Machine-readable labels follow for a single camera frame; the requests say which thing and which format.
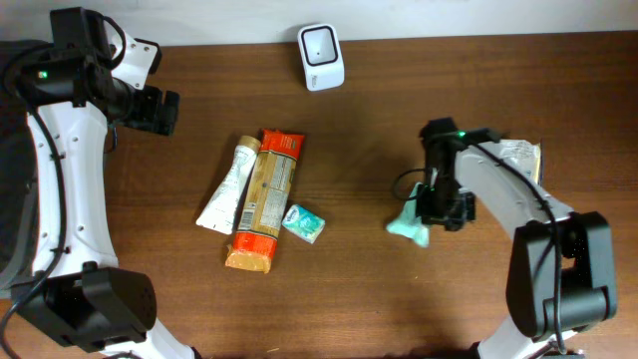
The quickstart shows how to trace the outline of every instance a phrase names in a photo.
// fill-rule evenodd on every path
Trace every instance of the nutrition label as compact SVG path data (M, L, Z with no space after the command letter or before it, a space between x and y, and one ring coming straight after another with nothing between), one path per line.
M275 172L272 175L270 181L271 188L277 188L279 190L286 190L288 186L288 180L290 176L290 168L292 167L292 159L285 156L277 155L277 162L275 164Z
M235 160L232 162L232 166L230 167L230 171L228 175L223 179L222 184L234 186L239 182L239 178L241 177L241 170L246 166L251 160L254 158L255 152L246 146L237 146L235 149Z
M286 200L288 200L288 193L270 188L259 224L279 230L283 211L286 208Z
M250 230L252 227L252 218L255 216L254 209L245 209L239 220L237 230Z

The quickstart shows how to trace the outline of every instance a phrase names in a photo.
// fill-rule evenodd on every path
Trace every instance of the black mechanical part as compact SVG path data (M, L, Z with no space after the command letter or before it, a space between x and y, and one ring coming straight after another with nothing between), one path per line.
M115 64L104 25L107 18L83 8L52 11L50 17L52 48L30 63L20 64L10 74L15 87L26 94L33 106L70 101L74 107L85 107L90 102L110 122L161 135L172 134L179 95L166 92L162 101L162 92L155 87L136 90L113 78L111 70ZM158 48L149 71L152 74L160 65L160 46L137 40Z
M468 350L443 350L432 353L420 359L480 359L479 343L474 343Z
M12 298L29 288L14 286ZM96 262L87 262L81 273L47 279L18 313L58 344L91 353L111 344L145 341L156 322L157 304L144 274L99 269Z
M572 213L558 223L563 255L575 258L561 272L560 321L578 332L612 318L618 307L611 229L598 212ZM549 224L530 222L516 229L506 299L522 334L547 339L553 334L554 246Z
M199 352L197 351L197 349L195 349L195 347L190 347L190 349L192 349L192 352L195 354L194 359L203 359L203 357L201 356L201 354L199 354Z
M131 114L116 124L158 135L172 135L177 122L179 94L166 91L163 102L161 96L161 90L153 86L135 91Z
M490 129L460 132L451 118L433 120L421 130L421 143L426 150L426 177L423 193L417 198L417 216L423 224L443 225L446 230L463 228L476 219L475 196L461 191L455 178L457 152L470 144L492 141L500 135Z
M17 95L15 83L19 70L25 64L39 61L43 55L48 57L48 51L51 48L53 48L53 44L39 40L0 41L2 96L6 96L9 103L21 105L21 116L24 114L24 106L15 96Z
M0 46L0 68L11 55L32 48ZM24 106L0 92L0 298L10 297L11 285L31 280L37 246L38 186L33 138L24 119Z

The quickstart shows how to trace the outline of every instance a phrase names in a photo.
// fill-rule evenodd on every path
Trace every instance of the small mint tin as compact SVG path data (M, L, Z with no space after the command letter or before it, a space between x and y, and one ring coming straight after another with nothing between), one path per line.
M301 239L312 244L326 225L326 221L298 204L293 204L281 224Z

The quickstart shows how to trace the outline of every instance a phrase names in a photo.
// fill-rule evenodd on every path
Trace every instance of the white plastic device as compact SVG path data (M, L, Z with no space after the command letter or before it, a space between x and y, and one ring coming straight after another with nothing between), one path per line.
M71 102L41 106L38 113L54 139L61 157L67 204L66 245L51 277L82 271L82 263L95 261L99 267L118 267L104 200L103 151L107 118L93 104L74 108ZM40 225L32 271L45 270L53 259L60 233L58 178L51 149L33 116L27 124L36 146Z
M343 57L337 31L332 25L303 27L297 34L297 42L308 90L326 90L343 84Z
M502 144L485 142L480 145L514 169L519 169L512 159L503 156ZM455 177L460 185L482 200L511 240L514 240L516 229L531 220L549 222L547 213L540 207L529 188L475 147L468 147L457 153ZM556 221L569 218L573 208L556 199L535 182L532 181L531 184L547 200ZM574 335L576 332L573 330L562 332L563 339ZM553 340L555 335L538 341L526 337L508 315L494 334L478 345L478 355L480 359L526 359Z
M128 34L126 39L126 49L122 47L122 41L119 48L116 46L117 54L125 51L125 55L122 63L112 71L112 76L141 90L159 49ZM61 157L67 210L65 244L69 252L61 256L50 277L82 272L83 263L88 261L95 261L100 268L117 268L118 258L109 235L104 195L107 117L91 102L87 102L85 107L73 107L71 102L63 102L40 106L37 111ZM45 270L53 260L51 250L58 245L61 229L60 203L52 150L33 116L27 118L27 124L36 147L38 167L39 237L32 263L35 275L37 271ZM159 319L146 335L144 342L109 345L102 353L133 353L144 359L195 358L195 352L179 343Z
M195 353L192 349L181 344L170 334L159 319L153 329L147 332L147 340L136 343L132 341L107 345L100 352L101 354L112 356L120 353L131 353L143 359L194 359Z

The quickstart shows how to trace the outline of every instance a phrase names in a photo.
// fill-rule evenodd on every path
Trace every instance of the white wall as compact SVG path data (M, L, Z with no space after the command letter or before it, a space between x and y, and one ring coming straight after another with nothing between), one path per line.
M48 40L49 10L78 5L161 45L294 41L315 22L341 40L638 29L638 0L0 0L0 40Z

